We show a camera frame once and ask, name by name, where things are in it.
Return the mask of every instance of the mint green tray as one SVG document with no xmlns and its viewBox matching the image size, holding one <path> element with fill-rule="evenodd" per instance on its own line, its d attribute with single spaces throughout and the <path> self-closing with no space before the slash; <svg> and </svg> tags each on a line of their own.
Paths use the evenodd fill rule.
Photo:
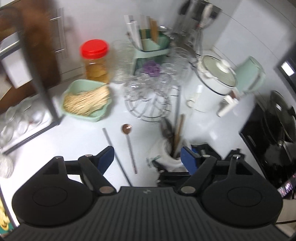
<svg viewBox="0 0 296 241">
<path fill-rule="evenodd" d="M 103 84 L 104 84 L 103 82 L 93 81 L 93 80 L 83 80 L 83 79 L 75 80 L 74 82 L 72 82 L 69 85 L 67 90 L 62 95 L 62 102 L 61 102 L 61 105 L 60 105 L 61 111 L 65 115 L 69 115 L 69 116 L 75 117 L 75 118 L 80 119 L 80 120 L 91 121 L 91 122 L 99 121 L 105 115 L 107 107 L 111 103 L 111 98 L 108 99 L 107 104 L 105 104 L 101 109 L 92 112 L 89 116 L 69 113 L 64 109 L 63 104 L 64 104 L 65 95 L 67 93 L 79 94 L 81 92 L 94 90 L 94 89 L 102 86 Z"/>
</svg>

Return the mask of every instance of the white rice cooker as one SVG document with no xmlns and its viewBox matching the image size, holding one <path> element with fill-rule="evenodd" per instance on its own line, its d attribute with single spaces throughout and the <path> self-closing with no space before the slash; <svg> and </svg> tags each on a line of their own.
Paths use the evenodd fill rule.
<svg viewBox="0 0 296 241">
<path fill-rule="evenodd" d="M 197 87 L 190 94 L 187 105 L 206 112 L 216 108 L 237 85 L 233 69 L 224 59 L 203 55 L 197 62 Z"/>
</svg>

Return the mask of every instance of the pan lid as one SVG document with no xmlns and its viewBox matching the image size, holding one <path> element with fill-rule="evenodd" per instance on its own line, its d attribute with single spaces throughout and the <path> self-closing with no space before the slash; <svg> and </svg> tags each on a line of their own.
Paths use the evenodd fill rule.
<svg viewBox="0 0 296 241">
<path fill-rule="evenodd" d="M 286 136 L 292 141 L 296 141 L 296 125 L 294 108 L 288 107 L 282 95 L 277 91 L 272 91 L 270 95 L 270 103 L 281 122 Z"/>
<path fill-rule="evenodd" d="M 237 85 L 236 75 L 226 60 L 219 60 L 213 56 L 204 55 L 201 61 L 203 67 L 220 82 L 229 87 Z"/>
</svg>

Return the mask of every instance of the mint green utensil holder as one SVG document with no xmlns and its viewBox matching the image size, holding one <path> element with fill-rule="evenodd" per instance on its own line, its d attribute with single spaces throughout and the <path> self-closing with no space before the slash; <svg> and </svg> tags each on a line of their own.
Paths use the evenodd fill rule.
<svg viewBox="0 0 296 241">
<path fill-rule="evenodd" d="M 146 36 L 150 37 L 149 29 L 146 29 Z M 133 63 L 131 65 L 131 75 L 134 75 L 135 71 L 142 68 L 143 64 L 147 61 L 153 60 L 158 64 L 163 63 L 165 56 L 170 52 L 170 38 L 160 34 L 157 42 L 158 44 L 152 39 L 143 39 L 142 45 L 144 51 L 135 48 Z"/>
</svg>

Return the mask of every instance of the kitchen counter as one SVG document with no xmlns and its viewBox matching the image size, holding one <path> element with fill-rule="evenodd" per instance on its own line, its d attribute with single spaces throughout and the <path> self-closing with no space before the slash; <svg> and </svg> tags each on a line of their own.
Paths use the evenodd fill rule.
<svg viewBox="0 0 296 241">
<path fill-rule="evenodd" d="M 195 78 L 193 73 L 189 78 L 190 81 L 183 85 L 190 86 L 190 82 L 195 81 Z M 64 82 L 50 90 L 56 106 L 59 105 L 61 94 L 69 84 L 69 81 Z M 16 224 L 18 222 L 11 207 L 11 199 L 15 191 L 54 156 L 63 156 L 65 160 L 77 160 L 85 154 L 99 153 L 108 146 L 102 128 L 106 128 L 132 184 L 156 186 L 158 173 L 154 168 L 148 167 L 146 158 L 155 143 L 162 138 L 159 124 L 138 120 L 128 112 L 123 100 L 122 85 L 111 83 L 110 91 L 112 103 L 101 121 L 92 123 L 64 116 L 59 126 L 46 131 L 10 154 L 14 160 L 15 169 L 9 179 L 0 179 L 0 185 Z M 239 130 L 255 105 L 255 97 L 246 96 L 231 112 L 220 118 L 216 115 L 216 110 L 201 113 L 187 108 L 184 98 L 187 91 L 186 88 L 182 89 L 180 113 L 186 114 L 184 136 L 191 144 L 208 142 L 222 157 L 225 157 L 231 149 L 240 148 L 246 155 L 247 163 L 261 173 L 254 157 L 239 136 Z M 169 117 L 172 123 L 175 101 L 175 99 L 172 100 L 173 110 Z M 130 139 L 138 168 L 136 175 L 133 172 L 126 136 L 121 132 L 121 126 L 125 123 L 133 126 Z M 104 176 L 117 190 L 121 186 L 128 186 L 115 159 Z M 79 180 L 78 176 L 70 178 Z"/>
</svg>

